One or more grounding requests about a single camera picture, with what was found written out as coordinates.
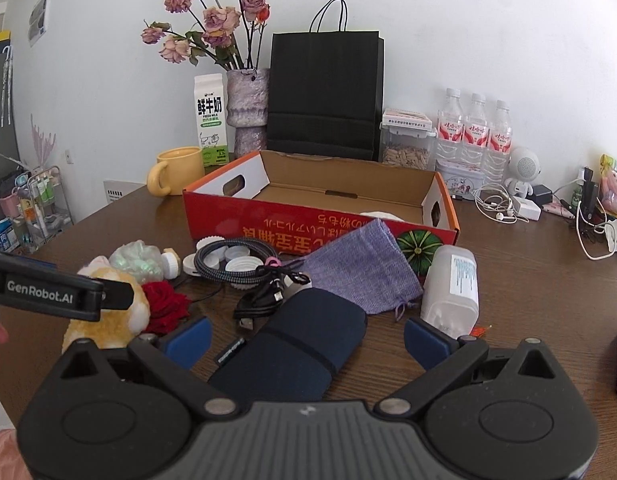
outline black paper bag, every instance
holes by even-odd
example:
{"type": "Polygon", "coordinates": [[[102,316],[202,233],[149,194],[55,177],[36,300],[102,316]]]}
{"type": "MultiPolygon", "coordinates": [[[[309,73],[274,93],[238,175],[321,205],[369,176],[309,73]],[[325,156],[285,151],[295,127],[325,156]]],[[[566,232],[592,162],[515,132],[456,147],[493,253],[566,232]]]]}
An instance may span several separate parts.
{"type": "Polygon", "coordinates": [[[378,160],[383,94],[379,32],[275,34],[268,149],[378,160]]]}

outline blue gripper pad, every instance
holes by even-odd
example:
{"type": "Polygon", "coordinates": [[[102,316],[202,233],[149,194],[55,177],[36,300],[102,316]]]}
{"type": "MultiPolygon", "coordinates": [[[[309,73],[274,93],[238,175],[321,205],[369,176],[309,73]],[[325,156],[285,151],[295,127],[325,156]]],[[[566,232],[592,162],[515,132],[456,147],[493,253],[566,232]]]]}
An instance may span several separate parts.
{"type": "Polygon", "coordinates": [[[459,349],[458,341],[424,320],[414,318],[406,321],[403,327],[403,345],[424,370],[434,368],[459,349]]]}
{"type": "Polygon", "coordinates": [[[366,313],[307,288],[288,300],[208,384],[248,405],[320,400],[366,333],[366,313]]]}
{"type": "Polygon", "coordinates": [[[210,320],[198,316],[159,338],[157,348],[179,366],[190,370],[210,348],[212,335],[210,320]]]}

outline pumpkin illustration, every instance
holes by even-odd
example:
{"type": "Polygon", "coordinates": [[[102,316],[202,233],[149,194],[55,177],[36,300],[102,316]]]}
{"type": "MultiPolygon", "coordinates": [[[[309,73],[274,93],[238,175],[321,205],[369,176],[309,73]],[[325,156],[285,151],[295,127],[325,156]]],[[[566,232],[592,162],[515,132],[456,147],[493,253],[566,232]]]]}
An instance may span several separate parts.
{"type": "Polygon", "coordinates": [[[397,237],[397,245],[417,276],[426,276],[435,251],[444,243],[430,231],[407,231],[397,237]]]}

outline white wall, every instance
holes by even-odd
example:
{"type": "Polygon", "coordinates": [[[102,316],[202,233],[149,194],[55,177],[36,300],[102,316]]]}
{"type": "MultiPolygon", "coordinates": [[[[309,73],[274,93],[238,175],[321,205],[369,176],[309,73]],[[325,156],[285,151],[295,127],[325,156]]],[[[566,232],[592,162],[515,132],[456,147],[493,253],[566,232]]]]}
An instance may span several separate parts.
{"type": "MultiPolygon", "coordinates": [[[[49,32],[29,48],[36,1],[8,0],[6,13],[20,150],[34,160],[33,113],[58,136],[54,161],[81,219],[105,205],[104,179],[143,182],[157,152],[196,142],[193,77],[218,69],[173,66],[141,43],[144,19],[192,22],[166,13],[163,0],[52,0],[49,32]]],[[[326,1],[269,0],[268,30],[306,30],[326,1]]],[[[603,152],[617,157],[617,0],[347,1],[349,29],[379,29],[386,40],[384,105],[435,116],[447,86],[462,89],[466,106],[474,91],[490,111],[505,99],[514,144],[536,150],[538,182],[549,186],[582,164],[597,168],[603,152]]],[[[265,66],[269,57],[270,37],[265,66]]]]}

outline flower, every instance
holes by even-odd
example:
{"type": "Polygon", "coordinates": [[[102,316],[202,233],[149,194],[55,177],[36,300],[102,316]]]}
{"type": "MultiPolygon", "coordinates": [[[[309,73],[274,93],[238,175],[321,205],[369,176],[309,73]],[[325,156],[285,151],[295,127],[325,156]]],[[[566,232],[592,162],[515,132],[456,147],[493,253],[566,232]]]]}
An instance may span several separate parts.
{"type": "Polygon", "coordinates": [[[180,319],[189,316],[191,304],[184,294],[178,294],[168,282],[152,282],[142,285],[150,305],[150,320],[145,332],[165,335],[177,328],[180,319]]]}
{"type": "Polygon", "coordinates": [[[204,10],[204,26],[207,32],[221,30],[230,36],[239,25],[241,15],[235,7],[210,7],[204,10]]]}
{"type": "Polygon", "coordinates": [[[266,0],[242,0],[244,17],[247,22],[254,22],[257,14],[266,8],[266,0]]]}
{"type": "Polygon", "coordinates": [[[233,43],[233,38],[224,30],[215,30],[213,32],[207,30],[202,34],[202,38],[213,48],[217,48],[218,46],[227,48],[233,43]]]}
{"type": "Polygon", "coordinates": [[[165,37],[165,33],[161,28],[158,27],[147,27],[142,32],[142,41],[147,45],[154,45],[163,37],[165,37]]]}
{"type": "Polygon", "coordinates": [[[266,4],[266,7],[264,7],[262,10],[260,10],[260,12],[257,13],[257,23],[261,25],[262,23],[265,23],[266,20],[268,20],[270,17],[271,6],[269,6],[269,4],[266,4]]]}
{"type": "Polygon", "coordinates": [[[159,55],[171,63],[181,63],[191,55],[191,45],[186,40],[178,40],[175,36],[169,36],[159,55]]]}
{"type": "Polygon", "coordinates": [[[164,7],[168,12],[187,12],[191,4],[191,0],[164,0],[164,7]]]}

